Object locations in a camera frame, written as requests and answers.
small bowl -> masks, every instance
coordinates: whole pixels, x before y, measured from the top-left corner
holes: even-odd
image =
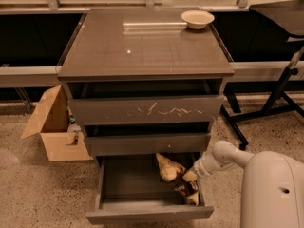
[[[181,19],[187,22],[187,26],[190,29],[204,29],[214,21],[215,16],[207,11],[189,10],[181,15]]]

gray cabinet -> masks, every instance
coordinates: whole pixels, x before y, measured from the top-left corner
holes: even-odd
[[[100,171],[95,210],[87,214],[92,224],[208,219],[213,211],[202,194],[194,206],[161,182],[155,158],[161,152],[192,166],[233,75],[209,27],[163,27],[181,22],[182,12],[92,9],[59,72]]]

open cardboard box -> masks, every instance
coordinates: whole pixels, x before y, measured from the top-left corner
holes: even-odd
[[[39,133],[51,162],[91,160],[84,144],[84,134],[67,132],[67,96],[61,85],[48,89],[35,107],[21,139]]]

speckled floor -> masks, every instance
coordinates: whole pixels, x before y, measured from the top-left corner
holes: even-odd
[[[304,105],[304,96],[295,99]],[[243,110],[260,107],[260,96],[242,99]],[[0,104],[0,228],[93,227],[92,211],[98,184],[93,161],[49,162],[40,137],[20,140],[29,116],[22,104]],[[238,124],[250,144],[248,151],[273,150],[304,162],[304,119],[296,112]],[[208,151],[217,140],[238,144],[220,116],[214,124]],[[205,178],[207,205],[215,208],[209,219],[106,225],[107,228],[238,228],[242,170]]]

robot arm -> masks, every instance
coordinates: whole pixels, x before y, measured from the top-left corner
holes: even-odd
[[[304,228],[304,164],[285,155],[240,151],[226,141],[194,164],[198,177],[244,169],[241,192],[241,228]]]

